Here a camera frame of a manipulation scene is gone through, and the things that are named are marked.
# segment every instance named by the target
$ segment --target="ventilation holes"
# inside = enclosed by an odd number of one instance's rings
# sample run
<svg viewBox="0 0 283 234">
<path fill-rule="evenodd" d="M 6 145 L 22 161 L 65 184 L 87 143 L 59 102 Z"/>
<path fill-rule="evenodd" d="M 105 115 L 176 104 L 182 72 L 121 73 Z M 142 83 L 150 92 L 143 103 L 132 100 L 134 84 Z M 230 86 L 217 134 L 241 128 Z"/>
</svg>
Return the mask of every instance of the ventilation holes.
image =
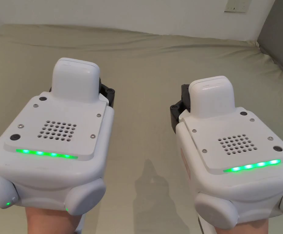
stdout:
<svg viewBox="0 0 283 234">
<path fill-rule="evenodd" d="M 43 127 L 42 127 L 42 131 L 40 131 L 39 135 L 37 135 L 38 138 L 41 138 L 43 137 L 44 139 L 54 139 L 55 140 L 61 140 L 61 141 L 71 141 L 72 139 L 72 134 L 74 134 L 75 132 L 74 131 L 70 131 L 70 135 L 67 135 L 67 133 L 69 133 L 69 129 L 70 127 L 69 126 L 73 126 L 73 128 L 71 128 L 71 130 L 75 130 L 75 127 L 77 126 L 76 124 L 67 124 L 65 122 L 57 122 L 57 121 L 50 121 L 50 120 L 47 120 L 46 123 L 43 124 Z"/>
<path fill-rule="evenodd" d="M 229 153 L 228 155 L 257 150 L 257 147 L 253 147 L 254 144 L 248 144 L 251 143 L 251 141 L 246 137 L 246 134 L 218 138 L 217 141 L 221 144 L 224 151 L 226 151 L 227 154 Z"/>
</svg>

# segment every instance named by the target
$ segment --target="wall socket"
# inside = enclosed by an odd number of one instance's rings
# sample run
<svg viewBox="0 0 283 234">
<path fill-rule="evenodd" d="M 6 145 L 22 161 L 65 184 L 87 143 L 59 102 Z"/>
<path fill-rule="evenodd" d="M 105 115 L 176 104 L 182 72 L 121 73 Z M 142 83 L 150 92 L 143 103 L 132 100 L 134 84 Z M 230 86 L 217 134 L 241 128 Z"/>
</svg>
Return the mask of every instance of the wall socket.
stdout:
<svg viewBox="0 0 283 234">
<path fill-rule="evenodd" d="M 247 13 L 252 0 L 228 0 L 225 12 Z"/>
</svg>

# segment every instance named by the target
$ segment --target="white wall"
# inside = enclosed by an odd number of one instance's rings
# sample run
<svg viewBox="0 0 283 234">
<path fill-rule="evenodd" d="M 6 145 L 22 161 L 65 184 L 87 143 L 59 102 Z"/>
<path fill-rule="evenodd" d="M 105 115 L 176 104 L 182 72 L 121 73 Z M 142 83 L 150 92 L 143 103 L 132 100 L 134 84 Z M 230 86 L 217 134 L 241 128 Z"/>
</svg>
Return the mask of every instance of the white wall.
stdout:
<svg viewBox="0 0 283 234">
<path fill-rule="evenodd" d="M 256 40 L 274 0 L 224 13 L 227 0 L 0 0 L 0 25 L 78 24 L 153 34 Z"/>
</svg>

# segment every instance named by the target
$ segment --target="gray headboard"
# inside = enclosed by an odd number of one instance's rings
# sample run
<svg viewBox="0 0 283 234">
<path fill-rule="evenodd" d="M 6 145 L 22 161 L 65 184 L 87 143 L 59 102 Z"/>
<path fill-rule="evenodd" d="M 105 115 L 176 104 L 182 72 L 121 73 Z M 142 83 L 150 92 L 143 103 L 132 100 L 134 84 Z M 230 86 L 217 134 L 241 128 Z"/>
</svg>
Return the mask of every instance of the gray headboard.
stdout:
<svg viewBox="0 0 283 234">
<path fill-rule="evenodd" d="M 283 0 L 276 0 L 258 37 L 261 51 L 283 67 Z"/>
</svg>

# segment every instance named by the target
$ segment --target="green indicator light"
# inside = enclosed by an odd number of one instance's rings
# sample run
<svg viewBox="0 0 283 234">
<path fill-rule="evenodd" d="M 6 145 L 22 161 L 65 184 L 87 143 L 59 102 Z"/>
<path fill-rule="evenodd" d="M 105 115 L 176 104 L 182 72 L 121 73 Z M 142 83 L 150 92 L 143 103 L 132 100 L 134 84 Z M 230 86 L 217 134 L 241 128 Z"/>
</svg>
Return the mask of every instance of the green indicator light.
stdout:
<svg viewBox="0 0 283 234">
<path fill-rule="evenodd" d="M 244 166 L 246 169 L 250 169 L 250 168 L 253 168 L 253 165 L 246 165 Z"/>
<path fill-rule="evenodd" d="M 49 157 L 59 157 L 59 158 L 67 158 L 67 159 L 78 159 L 77 156 L 71 156 L 67 154 L 56 154 L 56 153 L 48 153 L 48 152 L 42 152 L 42 151 L 30 151 L 28 149 L 16 149 L 17 153 L 23 153 L 23 154 L 35 154 L 35 155 L 43 155 L 43 156 L 49 156 Z"/>
<path fill-rule="evenodd" d="M 240 171 L 241 168 L 240 168 L 240 167 L 234 167 L 234 168 L 232 168 L 231 170 L 232 170 L 232 171 Z"/>
<path fill-rule="evenodd" d="M 278 163 L 279 162 L 279 160 L 271 160 L 270 161 L 270 164 L 276 164 L 276 163 Z"/>
<path fill-rule="evenodd" d="M 263 166 L 265 166 L 265 165 L 266 165 L 266 163 L 258 163 L 258 164 L 257 164 L 258 167 L 263 167 Z"/>
<path fill-rule="evenodd" d="M 245 165 L 245 166 L 233 167 L 233 168 L 230 168 L 230 169 L 223 170 L 223 172 L 236 172 L 236 171 L 242 171 L 242 170 L 247 170 L 247 169 L 251 169 L 251 168 L 261 168 L 261 167 L 280 164 L 280 163 L 281 163 L 280 159 L 274 159 L 274 160 L 270 160 L 270 161 L 262 161 L 262 162 L 257 163 L 257 164 L 248 164 L 248 165 Z"/>
</svg>

